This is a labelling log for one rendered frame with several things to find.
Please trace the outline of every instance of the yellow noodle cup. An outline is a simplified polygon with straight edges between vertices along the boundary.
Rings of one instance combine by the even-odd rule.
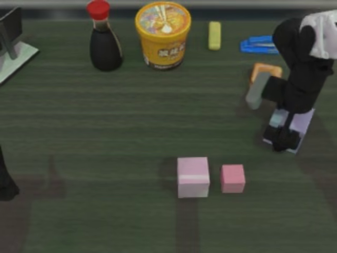
[[[135,25],[146,65],[157,70],[179,66],[191,22],[188,10],[174,2],[154,2],[142,7]]]

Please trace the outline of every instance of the orange block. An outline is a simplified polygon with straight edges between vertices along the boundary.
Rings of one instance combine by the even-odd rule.
[[[259,72],[269,72],[273,76],[282,77],[281,67],[257,62],[254,64],[249,85],[252,85]]]

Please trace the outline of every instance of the green table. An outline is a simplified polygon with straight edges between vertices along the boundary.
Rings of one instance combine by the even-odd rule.
[[[22,190],[0,203],[0,252],[335,252],[337,75],[301,152],[274,154],[261,144],[273,106],[252,112],[243,98],[255,62],[285,64],[238,43],[277,22],[224,22],[211,52],[195,21],[170,72],[145,66],[132,20],[111,23],[125,52],[113,73],[91,66],[91,22],[25,23],[41,53],[0,90],[0,139]],[[188,156],[209,157],[208,198],[175,195],[175,160]],[[244,194],[221,194],[231,163],[244,164]]]

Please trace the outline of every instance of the red cap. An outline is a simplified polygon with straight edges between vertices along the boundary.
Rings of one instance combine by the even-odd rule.
[[[110,4],[105,0],[93,0],[88,3],[86,10],[93,20],[104,20],[109,16]]]

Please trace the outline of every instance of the pink cube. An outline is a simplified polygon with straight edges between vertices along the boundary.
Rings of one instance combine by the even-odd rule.
[[[242,193],[246,179],[242,164],[222,165],[221,190],[222,193]]]
[[[178,158],[178,198],[205,198],[209,194],[207,157]]]

